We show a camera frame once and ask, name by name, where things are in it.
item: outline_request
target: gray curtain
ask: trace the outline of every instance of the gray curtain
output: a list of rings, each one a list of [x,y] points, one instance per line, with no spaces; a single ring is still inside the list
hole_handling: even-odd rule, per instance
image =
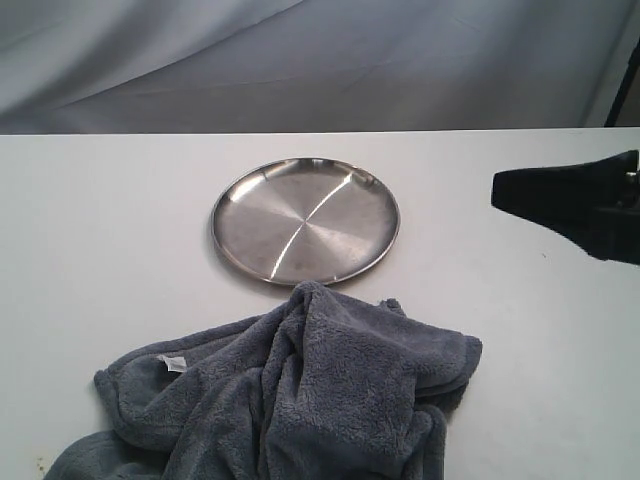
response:
[[[204,133],[583,126],[638,2],[4,3],[0,132]]]

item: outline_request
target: plate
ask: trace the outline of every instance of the plate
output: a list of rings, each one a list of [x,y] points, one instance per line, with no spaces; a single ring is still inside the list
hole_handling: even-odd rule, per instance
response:
[[[216,247],[235,267],[281,285],[340,282],[389,251],[400,227],[389,189],[369,172],[323,158],[264,165],[212,213]]]

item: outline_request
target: black clamp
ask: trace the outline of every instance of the black clamp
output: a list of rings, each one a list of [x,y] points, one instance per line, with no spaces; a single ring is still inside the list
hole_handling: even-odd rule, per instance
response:
[[[497,173],[491,204],[596,258],[640,265],[638,150],[582,165]]]

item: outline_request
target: metal plate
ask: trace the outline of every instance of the metal plate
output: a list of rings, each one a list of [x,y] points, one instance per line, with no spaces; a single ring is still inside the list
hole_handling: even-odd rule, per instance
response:
[[[353,277],[391,248],[400,215],[377,178],[335,160],[265,165],[218,199],[212,231],[236,267],[281,285]]]

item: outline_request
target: white table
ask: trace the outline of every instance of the white table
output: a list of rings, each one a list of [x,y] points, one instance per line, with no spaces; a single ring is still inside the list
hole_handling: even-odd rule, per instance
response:
[[[232,180],[296,156],[362,166],[400,205],[389,256],[338,289],[484,341],[447,479],[635,478],[640,268],[489,199],[499,170],[638,147],[640,129],[0,137],[2,478],[106,428],[95,370],[286,297],[223,267],[207,223]]]

